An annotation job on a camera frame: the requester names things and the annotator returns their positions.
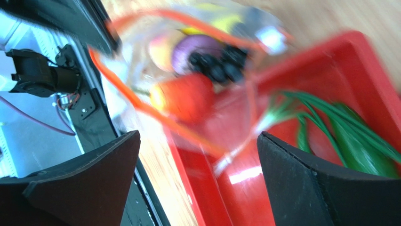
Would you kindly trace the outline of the purple onion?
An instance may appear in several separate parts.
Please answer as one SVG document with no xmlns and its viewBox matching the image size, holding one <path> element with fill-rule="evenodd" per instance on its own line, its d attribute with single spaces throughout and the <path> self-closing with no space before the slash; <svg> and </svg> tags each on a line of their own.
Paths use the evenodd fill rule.
<svg viewBox="0 0 401 226">
<path fill-rule="evenodd" d="M 189 61 L 192 53 L 221 56 L 223 44 L 203 34 L 188 35 L 173 48 L 171 61 L 173 70 L 179 75 L 190 72 L 192 64 Z"/>
</svg>

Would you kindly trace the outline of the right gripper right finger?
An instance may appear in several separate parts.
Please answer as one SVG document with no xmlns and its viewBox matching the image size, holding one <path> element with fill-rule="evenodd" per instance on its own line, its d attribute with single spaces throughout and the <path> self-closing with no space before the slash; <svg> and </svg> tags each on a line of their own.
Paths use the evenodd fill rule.
<svg viewBox="0 0 401 226">
<path fill-rule="evenodd" d="M 400 225 L 399 179 L 333 164 L 267 132 L 257 150 L 276 225 Z"/>
</svg>

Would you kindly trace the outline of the red orange tomato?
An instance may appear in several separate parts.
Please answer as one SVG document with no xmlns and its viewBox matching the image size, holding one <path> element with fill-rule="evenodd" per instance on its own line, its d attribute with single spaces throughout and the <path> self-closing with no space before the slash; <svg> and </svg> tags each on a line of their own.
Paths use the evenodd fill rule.
<svg viewBox="0 0 401 226">
<path fill-rule="evenodd" d="M 192 73 L 153 85 L 149 88 L 149 98 L 158 111 L 179 121 L 195 123 L 210 111 L 215 93 L 209 78 Z"/>
</svg>

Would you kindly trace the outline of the black grape bunch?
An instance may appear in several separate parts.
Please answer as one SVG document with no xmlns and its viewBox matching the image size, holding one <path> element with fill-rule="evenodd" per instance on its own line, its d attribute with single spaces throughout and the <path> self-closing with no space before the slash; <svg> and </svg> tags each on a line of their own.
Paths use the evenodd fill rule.
<svg viewBox="0 0 401 226">
<path fill-rule="evenodd" d="M 240 82 L 244 79 L 243 69 L 249 50 L 226 44 L 221 56 L 192 53 L 189 61 L 191 71 L 199 72 L 212 82 L 222 85 L 228 82 Z"/>
</svg>

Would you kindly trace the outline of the peach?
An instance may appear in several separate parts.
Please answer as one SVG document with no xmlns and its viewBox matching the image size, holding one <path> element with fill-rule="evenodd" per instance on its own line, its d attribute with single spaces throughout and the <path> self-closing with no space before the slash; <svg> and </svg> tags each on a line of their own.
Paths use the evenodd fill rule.
<svg viewBox="0 0 401 226">
<path fill-rule="evenodd" d="M 173 72 L 172 53 L 181 38 L 177 33 L 166 33 L 155 37 L 149 43 L 149 56 L 158 68 Z"/>
</svg>

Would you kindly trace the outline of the clear zip top bag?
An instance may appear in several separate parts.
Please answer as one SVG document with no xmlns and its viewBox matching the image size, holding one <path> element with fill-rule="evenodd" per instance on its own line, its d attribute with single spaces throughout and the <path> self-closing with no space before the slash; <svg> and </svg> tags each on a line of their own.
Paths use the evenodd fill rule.
<svg viewBox="0 0 401 226">
<path fill-rule="evenodd" d="M 177 146 L 237 156 L 292 116 L 289 101 L 257 106 L 262 59 L 286 52 L 291 39 L 267 10 L 198 1 L 140 10 L 108 27 L 121 46 L 110 56 L 89 54 L 112 100 L 167 127 Z"/>
</svg>

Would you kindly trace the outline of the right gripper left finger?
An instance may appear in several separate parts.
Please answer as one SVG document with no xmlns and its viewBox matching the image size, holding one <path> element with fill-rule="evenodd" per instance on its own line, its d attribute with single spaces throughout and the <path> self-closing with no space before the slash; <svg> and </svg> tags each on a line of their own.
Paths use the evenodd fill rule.
<svg viewBox="0 0 401 226">
<path fill-rule="evenodd" d="M 140 133 L 131 131 L 24 178 L 2 178 L 1 225 L 120 225 L 140 143 Z"/>
</svg>

